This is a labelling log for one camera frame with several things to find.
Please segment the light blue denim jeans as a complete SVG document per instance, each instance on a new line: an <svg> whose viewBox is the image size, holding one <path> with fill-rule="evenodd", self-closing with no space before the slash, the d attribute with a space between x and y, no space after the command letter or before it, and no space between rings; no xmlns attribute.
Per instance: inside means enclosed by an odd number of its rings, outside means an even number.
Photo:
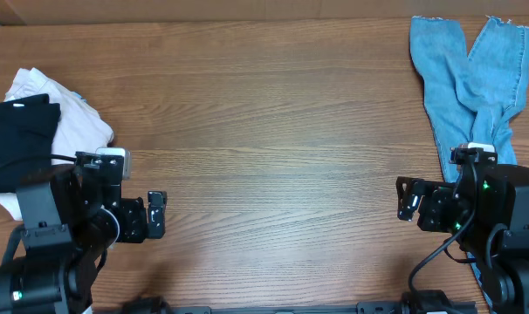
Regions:
<svg viewBox="0 0 529 314"><path fill-rule="evenodd" d="M473 45L458 21L415 16L410 55L423 79L423 103L434 134L443 180L454 183L465 165L450 164L453 147L493 145L496 164L515 165L511 120L526 106L529 27L489 17Z"/></svg>

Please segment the black t-shirt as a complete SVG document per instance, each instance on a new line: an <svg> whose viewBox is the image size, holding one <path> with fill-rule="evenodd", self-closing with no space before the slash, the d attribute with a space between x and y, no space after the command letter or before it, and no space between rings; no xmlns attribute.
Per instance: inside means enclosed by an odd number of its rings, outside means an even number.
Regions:
<svg viewBox="0 0 529 314"><path fill-rule="evenodd" d="M0 193L13 193L28 174L49 167L52 142L61 116L60 104L47 94L0 103Z"/></svg>

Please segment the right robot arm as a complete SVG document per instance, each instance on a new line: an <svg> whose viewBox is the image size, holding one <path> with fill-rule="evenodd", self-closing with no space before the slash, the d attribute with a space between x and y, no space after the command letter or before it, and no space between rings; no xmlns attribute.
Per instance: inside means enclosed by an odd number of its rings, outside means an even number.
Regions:
<svg viewBox="0 0 529 314"><path fill-rule="evenodd" d="M529 313L529 167L465 165L454 183L400 176L397 216L471 254L496 313Z"/></svg>

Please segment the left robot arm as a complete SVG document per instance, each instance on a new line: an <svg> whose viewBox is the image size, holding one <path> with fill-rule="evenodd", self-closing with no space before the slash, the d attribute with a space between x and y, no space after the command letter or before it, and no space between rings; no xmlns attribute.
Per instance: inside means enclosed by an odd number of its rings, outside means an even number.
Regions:
<svg viewBox="0 0 529 314"><path fill-rule="evenodd" d="M164 236L166 192L126 199L121 181L117 170L61 164L23 182L23 223L0 266L0 313L88 311L110 246Z"/></svg>

